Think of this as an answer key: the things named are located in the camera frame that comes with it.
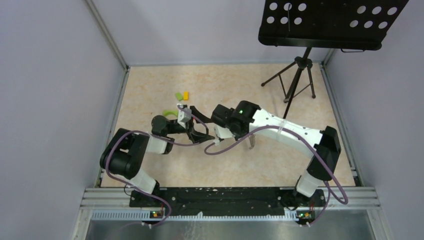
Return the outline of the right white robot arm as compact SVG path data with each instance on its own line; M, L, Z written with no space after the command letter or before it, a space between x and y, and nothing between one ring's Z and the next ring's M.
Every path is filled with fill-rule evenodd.
M217 105L211 114L219 140L239 141L251 135L261 135L303 152L311 160L299 177L293 200L307 206L321 183L333 180L341 154L341 144L335 128L309 128L280 118L259 105L242 100L236 108Z

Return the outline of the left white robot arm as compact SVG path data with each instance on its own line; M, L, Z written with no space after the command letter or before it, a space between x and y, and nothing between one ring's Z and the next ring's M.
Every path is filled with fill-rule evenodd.
M158 182L142 169L145 154L169 154L176 145L175 139L171 137L174 134L186 134L192 145L213 140L214 136L209 134L208 129L202 133L194 128L196 123L206 125L211 122L194 106L178 104L175 119L156 115L151 120L150 133L119 128L102 153L99 165L119 181L138 188L142 192L141 200L147 206L154 207L160 202L161 194L155 190L159 186Z

